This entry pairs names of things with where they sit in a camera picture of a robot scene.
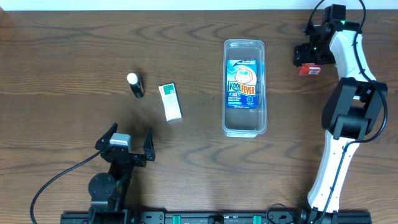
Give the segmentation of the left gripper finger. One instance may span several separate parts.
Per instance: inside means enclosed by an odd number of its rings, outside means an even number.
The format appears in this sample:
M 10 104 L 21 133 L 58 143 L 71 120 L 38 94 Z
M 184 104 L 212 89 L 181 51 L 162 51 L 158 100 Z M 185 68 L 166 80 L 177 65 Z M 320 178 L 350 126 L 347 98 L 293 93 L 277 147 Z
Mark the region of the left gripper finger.
M 144 155 L 147 161 L 155 161 L 155 149 L 152 137 L 153 129 L 149 128 L 143 145 Z
M 105 132 L 105 133 L 103 134 L 103 136 L 100 137 L 100 138 L 97 140 L 97 142 L 96 142 L 96 144 L 95 144 L 95 149 L 97 149 L 97 150 L 108 150 L 108 149 L 110 148 L 110 145 L 111 145 L 111 143 L 110 143 L 111 137 L 113 136 L 114 133 L 117 132 L 117 128 L 118 128 L 118 124 L 117 124 L 117 123 L 114 123 L 114 124 L 108 129 L 108 131 Z

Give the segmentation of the red Panadol box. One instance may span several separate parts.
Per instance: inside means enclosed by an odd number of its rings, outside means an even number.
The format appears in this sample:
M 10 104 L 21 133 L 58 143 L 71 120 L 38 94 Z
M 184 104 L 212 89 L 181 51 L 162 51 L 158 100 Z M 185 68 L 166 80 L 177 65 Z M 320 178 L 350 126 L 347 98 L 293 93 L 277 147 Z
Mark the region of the red Panadol box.
M 315 63 L 304 63 L 297 67 L 298 76 L 318 75 L 321 72 L 321 67 Z

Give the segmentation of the white green Panadol box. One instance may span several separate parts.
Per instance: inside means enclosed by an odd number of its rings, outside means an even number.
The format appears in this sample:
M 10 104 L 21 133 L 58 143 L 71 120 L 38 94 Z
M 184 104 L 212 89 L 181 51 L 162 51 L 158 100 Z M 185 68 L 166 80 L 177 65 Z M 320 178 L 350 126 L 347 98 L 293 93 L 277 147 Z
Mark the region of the white green Panadol box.
M 160 95 L 164 105 L 165 117 L 167 121 L 181 119 L 182 113 L 178 102 L 175 85 L 169 83 L 159 86 Z

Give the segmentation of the dark bottle white cap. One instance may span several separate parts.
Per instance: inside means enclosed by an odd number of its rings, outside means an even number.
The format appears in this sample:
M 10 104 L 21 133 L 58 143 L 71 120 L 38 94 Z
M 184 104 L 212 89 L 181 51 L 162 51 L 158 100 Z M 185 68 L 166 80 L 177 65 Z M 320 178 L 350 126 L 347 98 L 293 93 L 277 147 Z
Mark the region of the dark bottle white cap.
M 142 98 L 145 94 L 145 91 L 139 75 L 137 75 L 136 73 L 129 73 L 126 79 L 134 96 L 136 98 Z

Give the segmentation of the blue Kool Fever box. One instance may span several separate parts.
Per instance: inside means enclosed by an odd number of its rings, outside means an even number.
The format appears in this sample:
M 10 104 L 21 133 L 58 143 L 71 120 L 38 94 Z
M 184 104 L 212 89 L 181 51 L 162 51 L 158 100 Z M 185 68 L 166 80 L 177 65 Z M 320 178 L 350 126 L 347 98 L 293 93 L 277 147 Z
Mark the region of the blue Kool Fever box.
M 226 61 L 226 107 L 256 109 L 258 107 L 257 60 Z

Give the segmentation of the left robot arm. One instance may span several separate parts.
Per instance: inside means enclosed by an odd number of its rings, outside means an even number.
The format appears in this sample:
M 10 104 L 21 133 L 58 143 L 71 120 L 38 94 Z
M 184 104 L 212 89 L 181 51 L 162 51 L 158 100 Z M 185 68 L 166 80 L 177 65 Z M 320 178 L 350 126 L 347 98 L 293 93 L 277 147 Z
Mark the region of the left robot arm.
M 117 132 L 118 124 L 100 137 L 95 149 L 100 156 L 110 163 L 109 171 L 95 175 L 88 185 L 91 195 L 91 207 L 87 223 L 139 223 L 139 216 L 132 208 L 125 206 L 131 174 L 135 167 L 145 167 L 148 161 L 155 160 L 152 140 L 153 129 L 149 128 L 143 154 L 131 152 L 132 137 Z

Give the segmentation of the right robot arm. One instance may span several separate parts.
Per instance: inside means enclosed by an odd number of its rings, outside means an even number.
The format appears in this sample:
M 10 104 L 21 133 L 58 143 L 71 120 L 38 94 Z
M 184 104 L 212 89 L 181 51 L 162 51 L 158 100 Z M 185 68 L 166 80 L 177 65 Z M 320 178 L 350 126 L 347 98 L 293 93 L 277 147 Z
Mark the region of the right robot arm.
M 363 22 L 346 20 L 346 7 L 324 8 L 322 23 L 308 21 L 309 41 L 294 48 L 297 68 L 333 64 L 339 82 L 322 113 L 325 147 L 307 201 L 297 223 L 370 223 L 368 212 L 341 212 L 340 193 L 349 164 L 360 144 L 375 140 L 388 117 L 387 85 L 371 73 L 362 45 Z

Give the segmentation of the clear plastic container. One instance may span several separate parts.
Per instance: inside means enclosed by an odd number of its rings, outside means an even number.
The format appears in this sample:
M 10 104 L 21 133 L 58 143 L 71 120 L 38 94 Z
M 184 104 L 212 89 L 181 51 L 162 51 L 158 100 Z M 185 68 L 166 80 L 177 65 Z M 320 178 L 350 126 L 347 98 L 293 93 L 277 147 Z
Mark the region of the clear plastic container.
M 257 60 L 258 107 L 236 109 L 226 107 L 226 61 L 228 59 Z M 267 131 L 266 52 L 261 40 L 228 39 L 223 57 L 223 131 L 233 138 L 254 138 Z

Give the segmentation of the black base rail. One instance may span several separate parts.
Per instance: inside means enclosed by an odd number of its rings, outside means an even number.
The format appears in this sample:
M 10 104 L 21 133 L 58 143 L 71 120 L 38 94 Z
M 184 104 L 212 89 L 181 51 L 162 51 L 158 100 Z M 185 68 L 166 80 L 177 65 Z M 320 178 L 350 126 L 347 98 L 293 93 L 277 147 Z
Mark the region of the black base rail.
M 172 212 L 121 212 L 89 211 L 70 212 L 60 216 L 61 224 L 115 223 L 115 224 L 266 224 L 266 223 L 334 223 L 371 224 L 369 212 L 338 212 L 317 218 L 316 214 L 302 210 L 275 209 L 264 213 L 172 213 Z

